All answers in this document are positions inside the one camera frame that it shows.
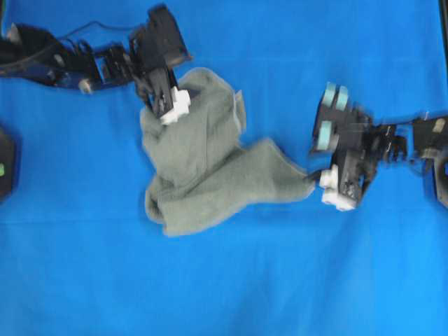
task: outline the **white plastic part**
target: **white plastic part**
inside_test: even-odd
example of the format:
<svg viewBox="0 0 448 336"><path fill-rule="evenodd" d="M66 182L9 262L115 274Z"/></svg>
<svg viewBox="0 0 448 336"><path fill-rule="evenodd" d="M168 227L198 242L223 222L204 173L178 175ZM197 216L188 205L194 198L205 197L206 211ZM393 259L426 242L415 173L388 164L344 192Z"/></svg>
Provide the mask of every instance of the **white plastic part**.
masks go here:
<svg viewBox="0 0 448 336"><path fill-rule="evenodd" d="M190 112L190 95L187 90L177 90L177 87L171 88L171 96L173 98L173 109L165 113L160 119L162 125L170 125L177 123L181 116Z"/></svg>
<svg viewBox="0 0 448 336"><path fill-rule="evenodd" d="M325 93L323 94L322 104L330 107L336 95L336 85L328 82Z"/></svg>
<svg viewBox="0 0 448 336"><path fill-rule="evenodd" d="M345 110L347 103L349 102L349 90L345 86L339 88L339 94L337 96L336 109L339 111Z"/></svg>
<svg viewBox="0 0 448 336"><path fill-rule="evenodd" d="M339 182L339 169L334 164L331 169L321 172L319 185L324 188L322 202L334 205L339 211L350 211L356 208L356 203L352 199L339 194L337 184Z"/></svg>
<svg viewBox="0 0 448 336"><path fill-rule="evenodd" d="M330 146L331 140L331 121L324 120L322 122L321 128L319 130L319 136L317 139L317 150L318 151L326 151Z"/></svg>

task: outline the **blue surface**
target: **blue surface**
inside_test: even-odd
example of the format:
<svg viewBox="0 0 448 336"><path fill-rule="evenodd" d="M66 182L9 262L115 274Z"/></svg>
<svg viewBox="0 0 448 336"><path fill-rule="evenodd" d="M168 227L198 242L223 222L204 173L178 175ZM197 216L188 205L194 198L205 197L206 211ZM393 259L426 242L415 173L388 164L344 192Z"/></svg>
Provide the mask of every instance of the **blue surface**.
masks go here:
<svg viewBox="0 0 448 336"><path fill-rule="evenodd" d="M135 25L153 5L9 2L7 22L56 35ZM244 143L272 137L304 167L327 81L378 118L448 107L436 0L168 5L195 56L177 74L209 67L242 89ZM407 167L382 167L350 213L318 190L168 239L144 213L154 171L132 85L86 97L1 80L0 104L22 141L18 189L0 206L0 335L448 333L448 211Z"/></svg>

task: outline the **gray towel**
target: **gray towel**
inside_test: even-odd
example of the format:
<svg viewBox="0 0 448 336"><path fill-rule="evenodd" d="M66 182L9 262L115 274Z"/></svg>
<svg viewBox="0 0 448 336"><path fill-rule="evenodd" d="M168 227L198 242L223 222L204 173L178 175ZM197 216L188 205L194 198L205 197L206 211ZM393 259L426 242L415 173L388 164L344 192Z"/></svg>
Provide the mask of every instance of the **gray towel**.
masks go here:
<svg viewBox="0 0 448 336"><path fill-rule="evenodd" d="M169 236L196 233L256 202L292 202L314 183L270 140L239 146L246 126L242 93L208 69L193 69L182 90L199 94L190 114L163 126L141 112L143 146L157 175L146 191L146 212Z"/></svg>

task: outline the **wire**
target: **wire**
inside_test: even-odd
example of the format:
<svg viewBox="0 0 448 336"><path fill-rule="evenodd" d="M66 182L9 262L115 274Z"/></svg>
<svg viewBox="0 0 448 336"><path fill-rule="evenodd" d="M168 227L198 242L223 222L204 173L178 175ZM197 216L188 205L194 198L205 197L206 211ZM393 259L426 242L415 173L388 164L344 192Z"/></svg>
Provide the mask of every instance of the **wire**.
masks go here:
<svg viewBox="0 0 448 336"><path fill-rule="evenodd" d="M63 35L63 36L61 36L61 37L59 37L59 38L56 38L56 42L54 42L54 43L48 45L48 46L45 47L44 49L42 49L42 50L36 52L35 54L33 54L33 55L31 55L31 56L28 56L28 57L19 59L19 60L16 61L16 62L11 62L11 63L7 63L7 64L5 64L5 65L1 65L1 66L0 66L0 69L2 69L3 71L7 72L7 71L8 71L8 70L7 70L8 68L19 67L21 64L24 64L24 63L27 63L27 62L31 62L31 61L33 61L33 60L36 60L36 59L38 59L40 56L44 55L44 54L45 54L47 51L49 51L51 48L53 48L54 46L56 46L60 41L70 41L70 42L71 42L71 40L70 40L70 38L69 38L71 35L74 35L74 34L76 34L76 33L78 33L78 32L83 31L84 29L87 29L87 28L89 28L89 27L91 27L91 26L95 26L95 25L97 25L97 26L99 26L99 27L101 27L101 28L103 28L103 29L106 29L106 30L115 30L115 31L120 31L120 32L128 32L128 31L132 31L132 30L135 30L135 29L137 29L138 27L140 27L140 25L138 25L138 26L134 26L134 27L115 27L115 26L108 26L107 24L102 24L102 23L99 22L99 21L91 21L91 22L89 22L89 23L84 24L83 26L81 26L81 27L79 27L79 28L76 28L75 30L70 31L68 34L65 34L65 35Z"/></svg>

